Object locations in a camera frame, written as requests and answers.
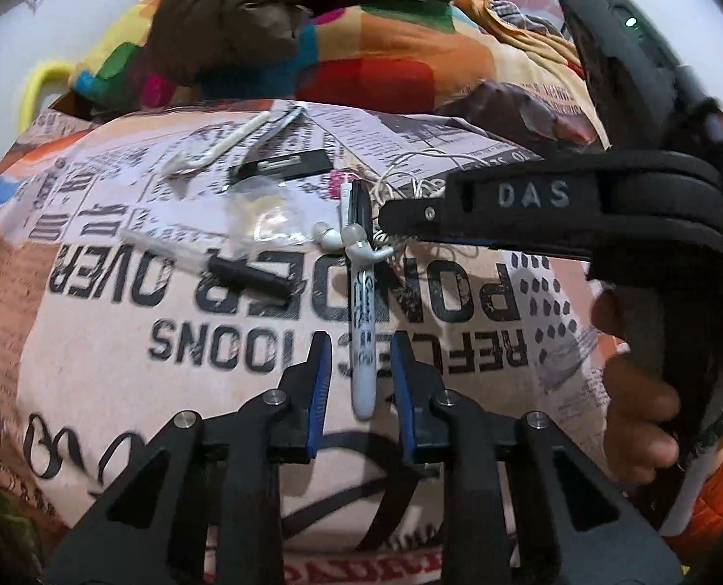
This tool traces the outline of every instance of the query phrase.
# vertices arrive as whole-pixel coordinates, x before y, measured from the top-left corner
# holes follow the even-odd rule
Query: clear plastic bag
[[[251,176],[226,193],[231,258],[253,255],[258,247],[286,248],[310,240],[304,214],[285,183]]]

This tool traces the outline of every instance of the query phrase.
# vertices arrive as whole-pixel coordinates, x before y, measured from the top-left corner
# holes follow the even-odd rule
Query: finger
[[[609,410],[606,455],[628,467],[668,468],[678,459],[678,443],[655,424],[627,420]]]
[[[602,293],[591,307],[591,323],[600,332],[624,338],[624,322],[622,321],[619,302],[612,290]]]
[[[621,449],[614,441],[612,434],[608,436],[606,431],[604,443],[606,459],[608,460],[608,468],[618,480],[623,480],[630,484],[651,484],[656,477],[656,470],[652,467],[639,467],[631,463],[625,456],[624,450]]]
[[[672,420],[680,411],[678,392],[637,369],[624,354],[608,360],[602,381],[612,408],[629,418],[664,422]]]

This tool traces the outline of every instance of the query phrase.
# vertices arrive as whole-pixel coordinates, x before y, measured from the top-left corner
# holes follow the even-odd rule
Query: metal screw
[[[172,422],[178,429],[190,429],[196,424],[196,414],[192,411],[181,411]]]
[[[542,411],[532,411],[527,414],[527,424],[533,429],[545,429],[549,422],[549,417]]]
[[[459,402],[459,397],[457,396],[456,391],[446,389],[445,391],[441,391],[437,394],[438,405],[453,407],[457,402]]]
[[[265,405],[277,407],[278,405],[282,405],[286,402],[288,395],[282,389],[269,389],[264,392],[263,398]]]

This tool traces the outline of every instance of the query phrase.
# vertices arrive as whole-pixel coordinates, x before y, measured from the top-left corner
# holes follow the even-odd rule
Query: sharpie marker
[[[375,263],[365,261],[356,248],[369,247],[372,205],[363,183],[353,182],[349,223],[342,232],[351,263],[351,404],[359,420],[375,414],[378,367],[375,344]]]

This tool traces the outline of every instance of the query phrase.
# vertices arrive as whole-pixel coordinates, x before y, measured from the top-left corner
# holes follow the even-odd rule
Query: earbud
[[[328,251],[329,253],[343,250],[345,247],[340,232],[325,222],[316,222],[316,224],[313,224],[312,236],[313,242],[316,242],[316,244],[321,247],[321,250]]]
[[[394,255],[393,246],[384,246],[382,249],[372,250],[367,234],[359,224],[349,224],[343,229],[341,235],[345,244],[345,254],[351,263],[358,268],[372,266],[374,263],[385,261]]]

